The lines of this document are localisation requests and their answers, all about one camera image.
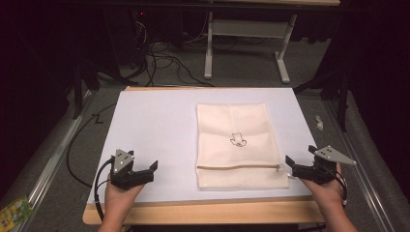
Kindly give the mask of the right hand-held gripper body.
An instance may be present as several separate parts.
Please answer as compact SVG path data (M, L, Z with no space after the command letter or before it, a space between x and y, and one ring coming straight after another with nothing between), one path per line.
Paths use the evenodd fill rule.
M310 180L318 185L331 182L337 176L337 164L356 165L357 162L328 145L320 148L314 155L312 166L297 164L292 168L292 176Z

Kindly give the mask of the white table sheet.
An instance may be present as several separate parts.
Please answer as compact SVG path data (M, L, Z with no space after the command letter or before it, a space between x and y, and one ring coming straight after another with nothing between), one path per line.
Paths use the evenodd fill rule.
M288 188L201 190L196 181L197 120L200 103L264 103L282 156L310 165L314 143L301 107L290 88L199 88L123 91L102 149L101 161L118 149L134 152L135 170L159 163L152 183L136 202L165 203L308 196L300 180Z

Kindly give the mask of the cream mesh zipper bag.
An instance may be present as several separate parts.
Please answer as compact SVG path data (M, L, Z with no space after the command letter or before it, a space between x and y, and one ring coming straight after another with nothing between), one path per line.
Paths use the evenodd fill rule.
M201 189L286 189L287 171L263 103L197 106Z

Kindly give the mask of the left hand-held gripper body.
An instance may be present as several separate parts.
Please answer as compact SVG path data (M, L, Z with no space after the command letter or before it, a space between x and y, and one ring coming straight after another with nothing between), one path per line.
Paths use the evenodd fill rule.
M144 170L133 171L134 156L128 152L117 149L114 162L110 170L110 182L119 189L128 190L133 187L143 186L154 181L154 173Z

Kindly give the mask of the yellow green packet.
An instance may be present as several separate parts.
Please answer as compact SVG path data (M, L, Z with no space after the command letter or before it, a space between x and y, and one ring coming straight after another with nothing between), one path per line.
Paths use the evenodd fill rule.
M26 195L18 197L0 211L0 232L10 232L33 215L33 208Z

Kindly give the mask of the black metal stand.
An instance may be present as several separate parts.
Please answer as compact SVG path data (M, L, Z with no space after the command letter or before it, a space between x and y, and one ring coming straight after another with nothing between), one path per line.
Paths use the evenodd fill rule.
M300 94L307 89L321 87L320 97L322 100L329 101L337 98L337 123L343 131L346 131L345 118L348 108L349 79L350 71L330 71L295 87L293 91L295 94Z
M81 110L84 108L82 94L82 84L87 86L88 90L98 91L100 89L100 83L98 81L98 73L103 73L108 75L120 83L131 85L132 82L125 79L120 74L115 72L110 72L103 66L93 63L90 60L80 59L74 66L73 73L73 92L74 92L74 114L73 118L77 119L80 115Z

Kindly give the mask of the aluminium floor rail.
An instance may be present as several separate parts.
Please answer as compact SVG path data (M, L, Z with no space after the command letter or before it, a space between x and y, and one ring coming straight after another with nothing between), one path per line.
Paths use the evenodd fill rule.
M326 130L336 135L336 147L357 162L343 165L348 184L346 210L361 232L399 232L394 217L396 197L401 190L371 139L355 105L347 109L345 130L337 121L337 107L333 101L323 101L329 115Z
M33 213L23 222L15 226L10 232L27 232L36 212L40 208L55 175L58 172L69 143L73 140L76 130L83 120L84 111L96 96L96 91L87 90L80 98L83 106L75 119L75 104L73 93L68 94L70 103L62 118L56 123L46 136L40 147L17 175L17 179L0 201L0 206L6 206L26 196Z

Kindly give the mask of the person's right hand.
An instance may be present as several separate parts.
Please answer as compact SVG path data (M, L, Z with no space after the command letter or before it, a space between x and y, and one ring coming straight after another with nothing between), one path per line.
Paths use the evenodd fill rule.
M342 209L342 186L337 180L318 185L310 180L302 179L302 183L310 190L320 211L331 212Z

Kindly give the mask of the white metal desk frame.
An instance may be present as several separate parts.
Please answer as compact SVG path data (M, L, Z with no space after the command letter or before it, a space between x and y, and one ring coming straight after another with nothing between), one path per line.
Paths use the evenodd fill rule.
M214 14L209 12L204 78L211 79L213 76L214 36L281 39L280 50L276 51L274 55L280 80L283 84L288 84L290 82L290 78L284 63L284 55L293 32L296 19L297 16L295 14L291 15L285 22L214 19Z

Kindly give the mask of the person's left hand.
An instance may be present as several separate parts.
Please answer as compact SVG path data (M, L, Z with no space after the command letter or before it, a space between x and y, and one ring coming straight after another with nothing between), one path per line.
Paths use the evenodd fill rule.
M122 224L134 205L136 196L143 188L144 186L137 186L123 190L108 182L104 195L105 214L103 221Z

